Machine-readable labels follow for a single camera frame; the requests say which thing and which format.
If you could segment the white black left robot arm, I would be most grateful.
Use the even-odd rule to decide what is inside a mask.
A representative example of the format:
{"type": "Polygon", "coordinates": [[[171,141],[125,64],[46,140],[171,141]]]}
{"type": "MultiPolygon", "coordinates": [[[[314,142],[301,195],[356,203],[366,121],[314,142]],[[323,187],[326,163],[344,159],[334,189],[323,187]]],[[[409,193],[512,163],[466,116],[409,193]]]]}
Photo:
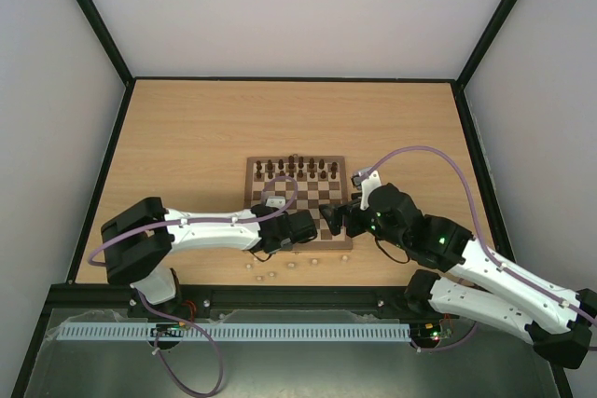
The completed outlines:
{"type": "Polygon", "coordinates": [[[107,282],[160,305],[179,295],[176,274],[162,264],[170,254],[224,248],[270,255],[314,240],[317,228],[307,211],[258,204],[234,213],[186,213],[149,197],[104,223],[101,235],[107,282]]]}

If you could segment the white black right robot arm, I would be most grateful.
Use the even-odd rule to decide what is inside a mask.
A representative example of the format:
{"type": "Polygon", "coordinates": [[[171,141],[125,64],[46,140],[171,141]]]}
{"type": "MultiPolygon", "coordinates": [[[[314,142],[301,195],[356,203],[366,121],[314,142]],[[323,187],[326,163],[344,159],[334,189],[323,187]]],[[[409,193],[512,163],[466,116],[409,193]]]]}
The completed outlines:
{"type": "Polygon", "coordinates": [[[543,359],[578,369],[588,352],[596,294],[543,281],[482,246],[466,228],[425,215],[395,186],[380,185],[365,199],[322,205],[332,233],[365,232],[402,249],[419,265],[406,287],[409,309],[484,323],[530,344],[543,359]]]}

